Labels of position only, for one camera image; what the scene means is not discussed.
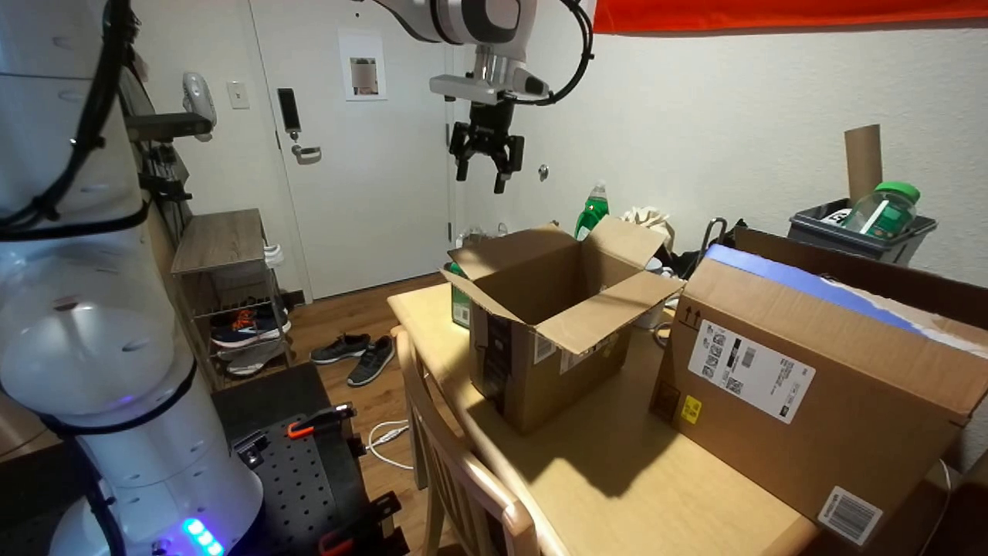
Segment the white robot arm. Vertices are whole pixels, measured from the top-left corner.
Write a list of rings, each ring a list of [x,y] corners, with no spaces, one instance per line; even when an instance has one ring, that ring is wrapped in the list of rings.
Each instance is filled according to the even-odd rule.
[[[128,0],[0,0],[0,387],[75,457],[48,556],[231,556],[263,510],[147,248],[136,149],[205,136],[152,107]]]

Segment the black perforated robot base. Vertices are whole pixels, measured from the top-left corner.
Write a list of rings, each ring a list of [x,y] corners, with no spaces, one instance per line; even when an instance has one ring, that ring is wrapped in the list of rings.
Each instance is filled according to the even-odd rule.
[[[313,367],[275,369],[216,394],[233,454],[259,475],[263,507],[231,556],[407,556],[401,501],[371,498],[353,419],[283,437],[290,419],[330,407]]]

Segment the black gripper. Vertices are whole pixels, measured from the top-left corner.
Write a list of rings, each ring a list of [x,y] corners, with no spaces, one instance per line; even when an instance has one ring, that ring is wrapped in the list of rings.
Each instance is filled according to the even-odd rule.
[[[488,155],[496,164],[492,192],[502,193],[510,175],[522,167],[523,138],[510,133],[513,104],[469,104],[469,120],[451,133],[454,179],[465,183],[469,158]]]

